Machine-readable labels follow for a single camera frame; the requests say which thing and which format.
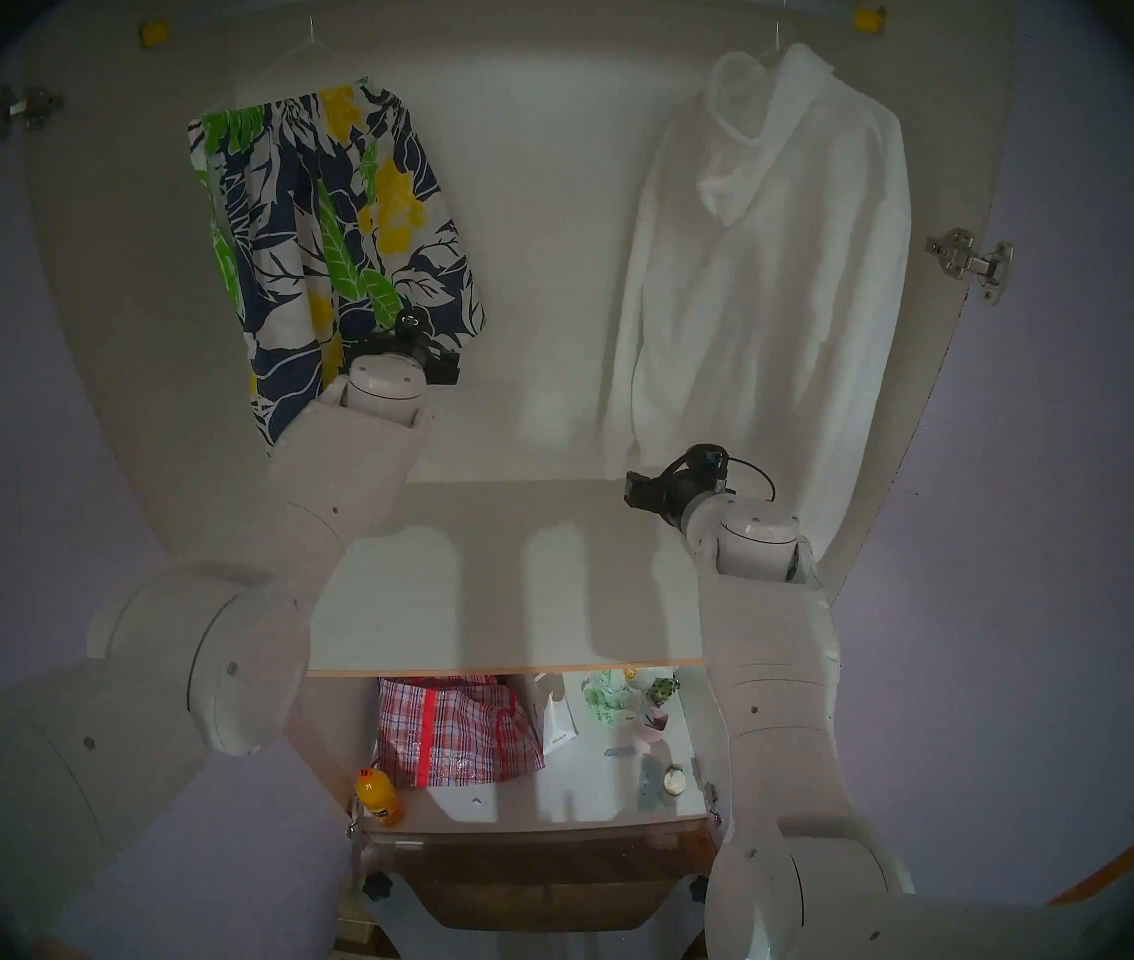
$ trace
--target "orange bottle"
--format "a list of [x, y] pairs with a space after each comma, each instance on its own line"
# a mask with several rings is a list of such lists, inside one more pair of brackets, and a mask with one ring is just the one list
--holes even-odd
[[380, 819], [380, 824], [387, 830], [391, 830], [407, 815], [398, 800], [398, 792], [393, 791], [393, 782], [383, 771], [376, 771], [373, 766], [362, 768], [354, 791], [358, 793], [358, 801], [363, 807]]

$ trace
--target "purple wall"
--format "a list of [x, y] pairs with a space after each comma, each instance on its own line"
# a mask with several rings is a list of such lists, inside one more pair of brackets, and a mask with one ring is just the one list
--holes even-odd
[[1081, 0], [1015, 27], [1010, 288], [835, 605], [837, 740], [919, 892], [1041, 902], [1134, 841], [1134, 63]]
[[[0, 83], [20, 71], [17, 51], [0, 60]], [[85, 656], [96, 605], [162, 555], [56, 322], [23, 136], [0, 144], [0, 689]], [[96, 960], [320, 958], [347, 824], [285, 741], [214, 755], [53, 932]]]

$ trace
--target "plaid bag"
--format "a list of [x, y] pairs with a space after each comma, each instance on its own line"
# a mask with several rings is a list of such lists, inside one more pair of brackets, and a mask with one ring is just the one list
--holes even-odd
[[544, 766], [527, 713], [491, 676], [382, 677], [376, 740], [396, 787], [486, 784]]

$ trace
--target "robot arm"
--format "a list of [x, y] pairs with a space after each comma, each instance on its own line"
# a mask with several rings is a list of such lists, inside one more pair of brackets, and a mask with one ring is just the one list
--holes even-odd
[[246, 754], [281, 733], [310, 663], [310, 615], [345, 551], [388, 516], [429, 437], [428, 355], [354, 359], [273, 448], [263, 501], [235, 561], [180, 561], [96, 615], [88, 652], [178, 694], [213, 750]]
[[788, 508], [727, 487], [730, 460], [697, 444], [626, 483], [626, 502], [678, 528], [695, 561], [705, 670], [729, 740], [730, 822], [705, 902], [716, 960], [782, 955], [821, 903], [912, 890], [841, 783], [838, 642], [810, 544]]

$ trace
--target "clothes hanger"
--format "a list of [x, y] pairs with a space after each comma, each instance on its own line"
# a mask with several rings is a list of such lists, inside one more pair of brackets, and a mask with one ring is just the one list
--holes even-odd
[[291, 50], [289, 50], [281, 58], [270, 63], [270, 66], [266, 66], [262, 70], [256, 71], [256, 74], [253, 74], [251, 80], [248, 82], [248, 85], [255, 85], [262, 78], [266, 78], [271, 73], [277, 71], [277, 69], [281, 68], [286, 62], [291, 60], [293, 58], [304, 54], [304, 52], [311, 50], [321, 51], [322, 54], [325, 54], [327, 59], [331, 61], [342, 62], [345, 60], [341, 56], [337, 54], [336, 51], [324, 45], [324, 43], [318, 39], [318, 34], [313, 29], [312, 12], [310, 14], [310, 35], [306, 39], [302, 40], [299, 43], [297, 43], [294, 48], [291, 48]]
[[[315, 29], [313, 27], [313, 16], [312, 16], [312, 14], [310, 14], [310, 32], [304, 37], [304, 40], [302, 40], [294, 48], [291, 48], [291, 50], [286, 51], [286, 53], [284, 56], [281, 56], [280, 58], [274, 59], [271, 63], [269, 63], [269, 66], [265, 66], [260, 71], [256, 71], [256, 74], [253, 74], [253, 76], [251, 76], [249, 79], [247, 79], [245, 82], [234, 82], [232, 84], [234, 84], [234, 86], [237, 86], [237, 87], [242, 87], [242, 86], [253, 87], [253, 86], [256, 86], [261, 80], [263, 80], [265, 78], [269, 78], [270, 74], [272, 74], [273, 71], [277, 71], [277, 69], [281, 68], [286, 62], [290, 61], [293, 58], [299, 57], [299, 56], [304, 54], [304, 52], [312, 52], [312, 51], [320, 51], [320, 52], [322, 52], [323, 57], [327, 58], [327, 61], [340, 63], [340, 66], [347, 66], [349, 63], [348, 56], [341, 56], [341, 54], [339, 54], [338, 52], [331, 50], [321, 40], [319, 40], [318, 32], [315, 32]], [[312, 92], [313, 90], [312, 88], [304, 88], [304, 90], [301, 90], [301, 91], [302, 92]], [[284, 99], [284, 97], [285, 96], [277, 96], [274, 94], [274, 96], [269, 96], [269, 97], [260, 99], [259, 101], [265, 101], [265, 99], [277, 100], [277, 99]], [[208, 112], [219, 112], [219, 111], [226, 110], [226, 109], [228, 109], [228, 110], [238, 109], [238, 108], [244, 107], [244, 105], [255, 105], [255, 101], [256, 101], [255, 96], [251, 97], [253, 100], [252, 102], [239, 102], [239, 101], [234, 101], [234, 99], [235, 99], [234, 93], [229, 93], [229, 95], [228, 95], [228, 102], [217, 103], [215, 105], [212, 105], [211, 109], [203, 110], [202, 114], [206, 114]]]
[[779, 59], [785, 57], [785, 51], [788, 50], [794, 44], [793, 35], [789, 34], [788, 25], [781, 23], [781, 20], [776, 20], [776, 45], [775, 48], [768, 48], [761, 54], [754, 54], [754, 60], [756, 60], [762, 66], [768, 66], [769, 63], [775, 63]]

